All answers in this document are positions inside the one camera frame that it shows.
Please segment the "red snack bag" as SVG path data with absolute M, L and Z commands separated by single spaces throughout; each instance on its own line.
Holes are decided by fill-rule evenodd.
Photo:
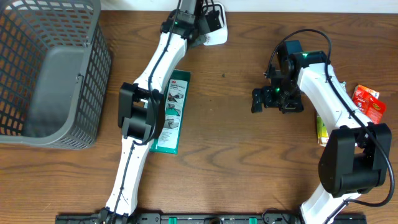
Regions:
M 364 113 L 374 124 L 381 122 L 386 110 L 386 105 L 379 100 L 379 92 L 363 85 L 357 85 L 354 89 L 354 104 Z

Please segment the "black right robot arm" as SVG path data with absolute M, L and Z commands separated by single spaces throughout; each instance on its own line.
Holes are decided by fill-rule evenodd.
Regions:
M 271 84 L 252 91 L 252 113 L 277 108 L 303 111 L 306 95 L 323 120 L 329 139 L 318 163 L 320 184 L 296 215 L 264 213 L 264 223 L 334 223 L 338 214 L 392 176 L 388 155 L 392 134 L 371 121 L 342 88 L 323 51 L 305 52 L 297 40 L 284 40 L 274 51 L 280 70 L 267 69 Z

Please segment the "mint wet wipes pack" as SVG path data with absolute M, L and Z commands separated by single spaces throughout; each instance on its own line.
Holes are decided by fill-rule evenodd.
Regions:
M 341 82 L 340 83 L 342 89 L 344 90 L 344 92 L 346 92 L 346 82 Z

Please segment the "white barcode scanner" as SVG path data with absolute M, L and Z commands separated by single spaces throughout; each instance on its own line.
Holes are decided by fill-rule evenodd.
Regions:
M 205 14 L 205 42 L 204 45 L 224 44 L 228 39 L 228 28 L 224 5 L 211 0 L 202 5 Z

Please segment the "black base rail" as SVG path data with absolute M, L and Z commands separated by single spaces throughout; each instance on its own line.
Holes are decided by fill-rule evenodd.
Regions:
M 99 213 L 93 215 L 58 215 L 55 224 L 106 224 L 110 217 Z M 129 218 L 116 217 L 115 223 L 126 224 L 301 224 L 296 215 L 276 212 L 262 215 L 161 215 L 141 213 Z

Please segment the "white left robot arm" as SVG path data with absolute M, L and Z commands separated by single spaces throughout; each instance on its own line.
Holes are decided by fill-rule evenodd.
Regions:
M 100 212 L 100 223 L 127 223 L 137 208 L 146 157 L 165 123 L 165 91 L 188 49 L 226 42 L 224 5 L 215 1 L 179 1 L 160 27 L 159 44 L 142 74 L 119 90 L 118 126 L 122 153 L 114 187 Z

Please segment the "green white 3M package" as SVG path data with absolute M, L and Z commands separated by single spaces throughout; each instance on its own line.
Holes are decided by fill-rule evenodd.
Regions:
M 164 128 L 150 149 L 151 152 L 177 154 L 191 73 L 174 70 L 165 92 Z

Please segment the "green tea drink carton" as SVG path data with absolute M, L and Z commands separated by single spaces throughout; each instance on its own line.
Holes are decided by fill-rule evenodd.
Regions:
M 327 145 L 327 142 L 329 140 L 328 131 L 319 114 L 317 114 L 317 139 L 319 145 L 323 147 Z

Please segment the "grey plastic mesh basket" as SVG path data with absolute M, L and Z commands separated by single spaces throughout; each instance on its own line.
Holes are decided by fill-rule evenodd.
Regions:
M 91 147 L 112 58 L 100 0 L 1 2 L 1 142 Z

